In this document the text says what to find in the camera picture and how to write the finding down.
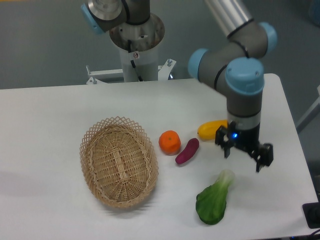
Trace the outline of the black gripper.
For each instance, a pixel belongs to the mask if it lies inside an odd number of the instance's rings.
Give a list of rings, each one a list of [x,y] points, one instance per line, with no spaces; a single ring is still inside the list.
[[[273,145],[260,143],[261,112],[253,116],[240,117],[227,113],[227,127],[221,126],[215,134],[215,144],[224,151],[224,158],[230,155],[231,148],[247,153],[256,162],[257,173],[269,167],[274,160]]]

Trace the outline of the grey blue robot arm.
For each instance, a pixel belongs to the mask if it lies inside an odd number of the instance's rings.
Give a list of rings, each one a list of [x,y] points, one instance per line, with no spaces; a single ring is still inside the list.
[[[227,126],[218,128],[216,145],[226,157],[231,148],[246,152],[259,171],[274,159],[272,144],[259,142],[265,84],[260,59],[276,47],[277,32],[266,22],[255,22],[240,0],[208,0],[206,5],[228,44],[217,52],[196,50],[188,61],[188,72],[226,97]],[[124,51],[126,82],[159,79],[158,65],[141,61],[165,33],[163,22],[151,13],[148,0],[88,0],[81,11],[94,32],[109,33],[113,43]]]

